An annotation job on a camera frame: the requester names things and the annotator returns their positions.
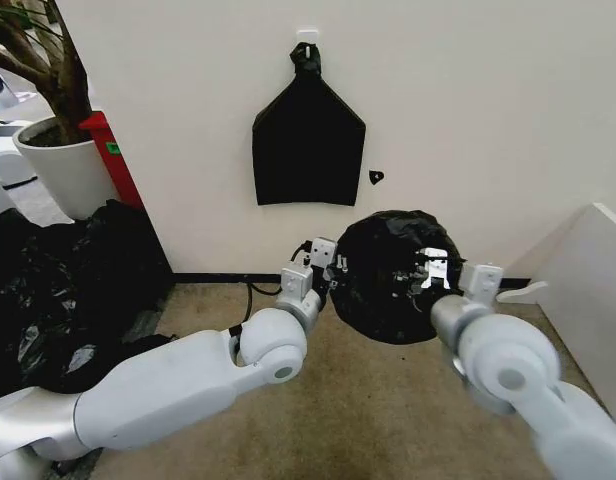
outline red object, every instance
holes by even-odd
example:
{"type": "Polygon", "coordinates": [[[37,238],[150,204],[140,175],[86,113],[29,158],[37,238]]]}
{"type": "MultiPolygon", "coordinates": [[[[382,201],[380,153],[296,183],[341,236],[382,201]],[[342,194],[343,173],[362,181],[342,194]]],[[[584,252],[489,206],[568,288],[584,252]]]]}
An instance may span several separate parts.
{"type": "Polygon", "coordinates": [[[103,112],[93,112],[87,120],[79,124],[82,130],[89,130],[92,135],[101,159],[108,169],[112,183],[115,184],[119,198],[126,205],[136,208],[144,208],[135,182],[132,180],[130,171],[121,155],[117,140],[108,126],[108,121],[103,112]]]}

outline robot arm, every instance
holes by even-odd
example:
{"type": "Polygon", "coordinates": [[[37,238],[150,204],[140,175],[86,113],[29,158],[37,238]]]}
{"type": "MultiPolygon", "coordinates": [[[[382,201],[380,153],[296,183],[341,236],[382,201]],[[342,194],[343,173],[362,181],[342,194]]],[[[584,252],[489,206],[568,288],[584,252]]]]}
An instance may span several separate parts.
{"type": "Polygon", "coordinates": [[[465,269],[466,295],[448,295],[432,309],[432,323],[473,399],[499,414],[518,413],[557,479],[616,480],[616,425],[583,390],[559,380],[552,343],[537,328],[492,312],[502,271],[465,269]]]}
{"type": "Polygon", "coordinates": [[[241,325],[194,333],[117,365],[92,389],[38,387],[0,399],[0,480],[38,478],[48,460],[138,448],[294,378],[328,290],[336,243],[317,238],[303,264],[282,270],[275,308],[241,325]]]}

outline black garbage bag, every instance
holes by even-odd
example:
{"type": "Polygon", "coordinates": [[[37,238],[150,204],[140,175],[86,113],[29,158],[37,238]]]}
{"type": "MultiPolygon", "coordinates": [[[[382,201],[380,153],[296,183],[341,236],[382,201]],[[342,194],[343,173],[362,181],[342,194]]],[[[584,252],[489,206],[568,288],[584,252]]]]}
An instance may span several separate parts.
{"type": "Polygon", "coordinates": [[[436,336],[432,305],[449,292],[430,288],[414,299],[400,291],[400,272],[412,272],[425,247],[448,252],[448,281],[457,289],[462,260],[437,219],[420,210],[377,212],[351,225],[338,242],[348,273],[331,291],[339,318],[363,335],[385,343],[409,344],[436,336]]]}
{"type": "Polygon", "coordinates": [[[171,282],[144,212],[109,201],[88,220],[47,228],[3,212],[0,396],[33,385],[63,393],[94,386],[105,369],[71,372],[75,352],[84,345],[100,358],[129,351],[123,333],[141,310],[157,308],[171,282]]]}
{"type": "Polygon", "coordinates": [[[354,205],[366,125],[321,78],[316,45],[290,58],[294,80],[253,125],[257,203],[354,205]]]}

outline black cable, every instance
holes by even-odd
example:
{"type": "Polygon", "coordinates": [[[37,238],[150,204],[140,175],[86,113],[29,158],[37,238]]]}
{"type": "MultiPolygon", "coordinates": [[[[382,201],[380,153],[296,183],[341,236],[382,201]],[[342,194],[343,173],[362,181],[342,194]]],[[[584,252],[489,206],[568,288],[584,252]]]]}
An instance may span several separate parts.
{"type": "Polygon", "coordinates": [[[310,252],[311,248],[312,248],[312,242],[310,240],[306,240],[304,243],[302,243],[301,245],[297,247],[297,250],[295,250],[294,253],[292,254],[292,257],[290,257],[290,261],[294,262],[295,258],[297,258],[297,255],[299,255],[299,252],[301,252],[302,250],[304,252],[310,252]]]}
{"type": "Polygon", "coordinates": [[[255,285],[254,283],[249,283],[248,285],[250,285],[255,292],[260,293],[262,295],[266,295],[267,297],[275,297],[281,293],[281,285],[274,292],[268,292],[266,290],[263,290],[259,288],[257,285],[255,285]]]}
{"type": "Polygon", "coordinates": [[[246,315],[244,315],[244,319],[241,323],[248,320],[250,318],[250,313],[252,312],[252,285],[247,283],[246,286],[248,287],[248,307],[246,308],[246,315]]]}
{"type": "Polygon", "coordinates": [[[295,250],[295,252],[292,254],[292,257],[290,257],[291,262],[295,261],[295,258],[297,258],[297,255],[299,255],[299,252],[301,252],[304,249],[303,247],[304,247],[303,245],[299,245],[297,247],[297,250],[295,250]]]}

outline small black object on wall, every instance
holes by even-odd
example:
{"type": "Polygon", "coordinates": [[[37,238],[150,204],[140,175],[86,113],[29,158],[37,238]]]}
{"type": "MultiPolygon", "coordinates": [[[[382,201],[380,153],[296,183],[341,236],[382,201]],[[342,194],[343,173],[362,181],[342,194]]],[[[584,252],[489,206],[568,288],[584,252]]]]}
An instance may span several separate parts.
{"type": "Polygon", "coordinates": [[[295,79],[253,125],[257,203],[354,205],[365,123],[321,78],[316,45],[290,54],[295,79]]]}

